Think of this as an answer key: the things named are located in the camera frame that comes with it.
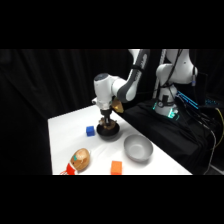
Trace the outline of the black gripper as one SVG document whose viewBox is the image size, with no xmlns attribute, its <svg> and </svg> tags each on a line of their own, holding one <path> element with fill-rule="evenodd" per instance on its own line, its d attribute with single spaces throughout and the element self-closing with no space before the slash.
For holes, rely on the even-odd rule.
<svg viewBox="0 0 224 224">
<path fill-rule="evenodd" d="M 103 117 L 106 119 L 106 118 L 108 118 L 109 120 L 108 120 L 108 127 L 112 127 L 112 125 L 113 125 L 113 120 L 112 119 L 110 119 L 110 115 L 112 114 L 112 108 L 109 108 L 109 109 L 107 109 L 107 110 L 102 110 L 102 109 L 100 109 L 100 113 L 103 115 Z M 105 123 L 105 119 L 104 118 L 102 118 L 101 119 L 101 125 L 102 126 L 104 126 L 104 127 L 106 127 L 106 123 Z"/>
</svg>

